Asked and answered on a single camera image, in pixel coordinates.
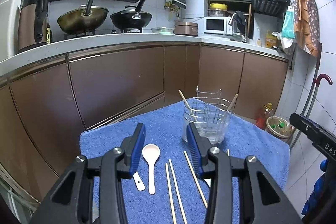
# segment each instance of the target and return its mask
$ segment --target hanging cloth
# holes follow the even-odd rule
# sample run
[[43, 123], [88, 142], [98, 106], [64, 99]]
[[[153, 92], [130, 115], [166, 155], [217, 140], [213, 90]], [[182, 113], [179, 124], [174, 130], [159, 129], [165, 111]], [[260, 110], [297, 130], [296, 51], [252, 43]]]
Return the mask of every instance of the hanging cloth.
[[294, 32], [296, 42], [303, 50], [308, 48], [317, 57], [320, 25], [315, 0], [294, 0]]

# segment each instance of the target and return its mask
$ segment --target yellow pot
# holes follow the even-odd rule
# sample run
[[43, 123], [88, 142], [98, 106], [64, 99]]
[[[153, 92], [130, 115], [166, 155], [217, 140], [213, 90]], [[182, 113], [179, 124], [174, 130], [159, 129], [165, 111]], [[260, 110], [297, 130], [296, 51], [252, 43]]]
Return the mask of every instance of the yellow pot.
[[211, 3], [210, 7], [212, 9], [221, 9], [221, 10], [227, 10], [227, 5], [222, 3]]

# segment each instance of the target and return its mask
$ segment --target wire utensil holder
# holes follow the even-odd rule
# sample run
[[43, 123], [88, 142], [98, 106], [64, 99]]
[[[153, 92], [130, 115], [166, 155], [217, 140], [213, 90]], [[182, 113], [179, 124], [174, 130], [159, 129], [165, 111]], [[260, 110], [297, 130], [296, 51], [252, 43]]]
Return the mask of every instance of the wire utensil holder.
[[224, 140], [231, 112], [227, 111], [230, 102], [221, 98], [221, 92], [221, 89], [217, 93], [203, 92], [196, 87], [196, 97], [188, 99], [192, 111], [184, 104], [183, 140], [187, 141], [186, 127], [191, 122], [195, 124], [200, 136], [207, 137], [212, 144]]

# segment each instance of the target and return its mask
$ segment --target wok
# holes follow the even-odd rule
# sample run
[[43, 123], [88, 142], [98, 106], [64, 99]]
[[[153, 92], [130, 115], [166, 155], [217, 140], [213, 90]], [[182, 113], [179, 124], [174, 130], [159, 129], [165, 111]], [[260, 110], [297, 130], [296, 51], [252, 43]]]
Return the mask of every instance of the wok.
[[110, 18], [118, 29], [142, 29], [147, 26], [152, 19], [150, 13], [141, 11], [141, 8], [146, 0], [140, 0], [137, 6], [127, 5], [126, 10], [110, 15]]
[[80, 34], [93, 31], [103, 24], [109, 13], [108, 9], [92, 6], [93, 0], [87, 0], [86, 5], [67, 12], [57, 19], [63, 32]]

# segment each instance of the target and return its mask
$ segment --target blue towel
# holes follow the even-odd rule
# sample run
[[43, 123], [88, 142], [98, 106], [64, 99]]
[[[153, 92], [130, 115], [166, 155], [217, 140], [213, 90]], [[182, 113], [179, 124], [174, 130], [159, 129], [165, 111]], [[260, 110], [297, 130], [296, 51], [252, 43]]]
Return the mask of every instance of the blue towel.
[[[190, 169], [185, 160], [183, 150], [189, 158], [189, 149], [182, 136], [184, 103], [163, 107], [147, 112], [122, 122], [103, 126], [83, 132], [80, 136], [81, 153], [87, 158], [104, 155], [110, 149], [119, 146], [123, 138], [133, 134], [138, 122], [146, 126], [145, 145], [154, 143], [161, 150], [155, 164], [154, 180], [155, 194], [148, 193], [148, 165], [141, 158], [138, 173], [146, 186], [144, 191], [138, 191], [134, 180], [122, 180], [123, 193], [128, 223], [171, 224], [172, 214], [169, 203], [165, 163], [172, 160], [182, 204], [188, 224], [201, 224], [205, 219], [205, 206], [201, 200]], [[230, 155], [245, 158], [255, 155], [283, 189], [287, 180], [289, 167], [289, 146], [257, 128], [255, 125], [232, 115], [228, 132], [224, 141], [218, 146], [223, 151], [230, 150]], [[176, 196], [176, 190], [170, 173], [174, 207], [177, 223], [183, 223], [181, 210]], [[237, 179], [233, 178], [233, 223], [239, 222], [239, 194]], [[201, 189], [208, 199], [209, 188], [204, 181], [199, 180]], [[99, 205], [99, 178], [94, 183], [94, 200]]]

